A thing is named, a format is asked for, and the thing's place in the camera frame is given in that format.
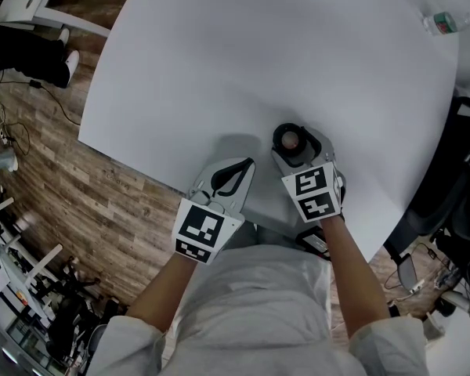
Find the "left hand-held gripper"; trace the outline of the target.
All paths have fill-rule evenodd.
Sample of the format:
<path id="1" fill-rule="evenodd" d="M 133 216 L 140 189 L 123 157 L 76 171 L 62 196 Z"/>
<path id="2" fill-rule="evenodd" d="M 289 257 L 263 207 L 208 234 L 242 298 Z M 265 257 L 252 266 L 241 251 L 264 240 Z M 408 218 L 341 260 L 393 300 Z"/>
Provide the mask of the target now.
<path id="1" fill-rule="evenodd" d="M 175 252 L 209 265 L 245 221 L 241 214 L 255 162 L 232 157 L 208 165 L 183 198 L 175 219 Z"/>

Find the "black waist device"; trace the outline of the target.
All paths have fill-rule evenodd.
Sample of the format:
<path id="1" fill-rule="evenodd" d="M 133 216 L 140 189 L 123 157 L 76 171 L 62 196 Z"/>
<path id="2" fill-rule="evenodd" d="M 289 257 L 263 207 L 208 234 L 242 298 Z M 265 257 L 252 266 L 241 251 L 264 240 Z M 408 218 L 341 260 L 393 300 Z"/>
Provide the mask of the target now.
<path id="1" fill-rule="evenodd" d="M 306 252 L 317 255 L 326 261 L 331 260 L 324 232 L 319 226 L 301 232 L 295 238 L 295 242 L 302 246 Z"/>

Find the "black tape roll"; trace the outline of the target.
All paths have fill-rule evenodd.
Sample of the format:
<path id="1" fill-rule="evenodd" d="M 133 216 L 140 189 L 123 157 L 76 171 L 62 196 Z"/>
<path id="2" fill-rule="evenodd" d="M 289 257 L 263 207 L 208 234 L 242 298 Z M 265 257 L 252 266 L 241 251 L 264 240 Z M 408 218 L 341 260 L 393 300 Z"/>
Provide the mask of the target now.
<path id="1" fill-rule="evenodd" d="M 279 125 L 273 133 L 273 149 L 284 157 L 297 157 L 306 148 L 302 127 L 294 123 Z"/>

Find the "person's grey shirt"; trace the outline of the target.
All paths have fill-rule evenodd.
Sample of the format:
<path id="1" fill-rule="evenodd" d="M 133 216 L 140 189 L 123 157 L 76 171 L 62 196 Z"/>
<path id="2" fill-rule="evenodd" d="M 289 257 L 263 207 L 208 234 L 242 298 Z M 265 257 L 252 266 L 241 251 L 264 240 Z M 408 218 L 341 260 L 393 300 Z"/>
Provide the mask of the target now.
<path id="1" fill-rule="evenodd" d="M 420 320 L 395 317 L 331 341 L 330 266 L 276 245 L 199 266 L 173 328 L 175 350 L 141 320 L 110 320 L 87 376 L 428 376 Z"/>

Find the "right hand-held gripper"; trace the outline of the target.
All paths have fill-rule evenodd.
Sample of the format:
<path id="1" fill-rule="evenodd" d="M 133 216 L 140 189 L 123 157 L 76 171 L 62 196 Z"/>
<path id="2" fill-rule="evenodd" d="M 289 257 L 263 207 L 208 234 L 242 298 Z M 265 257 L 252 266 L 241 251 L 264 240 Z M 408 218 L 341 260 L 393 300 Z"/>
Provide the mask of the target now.
<path id="1" fill-rule="evenodd" d="M 333 163 L 332 142 L 314 128 L 302 126 L 302 131 L 308 154 L 305 162 L 294 163 L 276 149 L 271 156 L 302 221 L 315 222 L 341 213 L 343 181 Z"/>

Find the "clear plastic water bottle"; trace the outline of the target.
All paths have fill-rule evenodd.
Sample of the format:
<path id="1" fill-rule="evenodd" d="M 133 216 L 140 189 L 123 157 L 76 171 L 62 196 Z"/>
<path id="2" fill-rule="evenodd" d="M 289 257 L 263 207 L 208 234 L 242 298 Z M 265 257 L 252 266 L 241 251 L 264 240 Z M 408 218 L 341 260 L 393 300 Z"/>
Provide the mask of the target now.
<path id="1" fill-rule="evenodd" d="M 444 11 L 424 17 L 422 24 L 432 35 L 456 34 L 470 27 L 470 13 Z"/>

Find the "black office chair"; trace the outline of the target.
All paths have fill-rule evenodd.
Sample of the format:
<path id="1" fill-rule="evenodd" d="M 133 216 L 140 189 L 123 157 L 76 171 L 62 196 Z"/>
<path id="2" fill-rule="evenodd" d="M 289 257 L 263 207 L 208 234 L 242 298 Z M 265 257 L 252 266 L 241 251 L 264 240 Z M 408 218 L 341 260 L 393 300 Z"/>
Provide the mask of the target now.
<path id="1" fill-rule="evenodd" d="M 456 265 L 470 271 L 470 97 L 455 95 L 428 170 L 396 228 L 384 243 L 397 266 L 400 286 L 418 282 L 405 249 L 419 236 L 443 237 L 458 256 Z"/>

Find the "white desk frame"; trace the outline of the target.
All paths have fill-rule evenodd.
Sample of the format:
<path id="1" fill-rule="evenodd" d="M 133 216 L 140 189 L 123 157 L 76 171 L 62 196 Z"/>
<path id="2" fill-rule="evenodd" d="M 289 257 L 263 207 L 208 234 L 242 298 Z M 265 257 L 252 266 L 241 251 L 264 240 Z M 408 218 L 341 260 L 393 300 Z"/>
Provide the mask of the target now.
<path id="1" fill-rule="evenodd" d="M 0 211 L 14 203 L 14 198 L 9 197 L 0 203 Z M 41 319 L 44 326 L 47 320 L 54 321 L 56 315 L 52 311 L 51 298 L 37 298 L 32 293 L 37 291 L 35 277 L 40 274 L 49 277 L 54 283 L 59 280 L 45 267 L 63 250 L 61 244 L 57 244 L 40 261 L 36 261 L 30 253 L 19 243 L 21 232 L 12 225 L 12 229 L 18 234 L 12 236 L 4 244 L 0 243 L 0 290 L 7 287 L 23 306 L 33 310 Z M 9 255 L 11 249 L 17 250 L 33 267 L 29 272 L 24 272 Z"/>

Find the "person's left forearm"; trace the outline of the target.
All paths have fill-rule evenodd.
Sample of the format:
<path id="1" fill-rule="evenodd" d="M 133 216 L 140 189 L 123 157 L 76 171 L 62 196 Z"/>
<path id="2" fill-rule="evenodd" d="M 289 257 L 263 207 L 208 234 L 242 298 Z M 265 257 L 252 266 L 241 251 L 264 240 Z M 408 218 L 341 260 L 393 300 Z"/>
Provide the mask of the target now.
<path id="1" fill-rule="evenodd" d="M 196 261 L 173 254 L 129 306 L 126 316 L 140 319 L 163 333 L 167 332 L 196 267 Z"/>

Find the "person's right forearm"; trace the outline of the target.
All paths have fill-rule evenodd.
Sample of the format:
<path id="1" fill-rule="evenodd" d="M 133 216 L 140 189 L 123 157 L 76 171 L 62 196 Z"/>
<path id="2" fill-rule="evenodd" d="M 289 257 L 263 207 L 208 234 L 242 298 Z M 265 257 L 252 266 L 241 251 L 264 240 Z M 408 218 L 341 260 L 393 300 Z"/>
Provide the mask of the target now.
<path id="1" fill-rule="evenodd" d="M 378 278 L 340 216 L 320 221 L 338 291 L 345 328 L 352 337 L 362 327 L 388 319 L 389 308 Z"/>

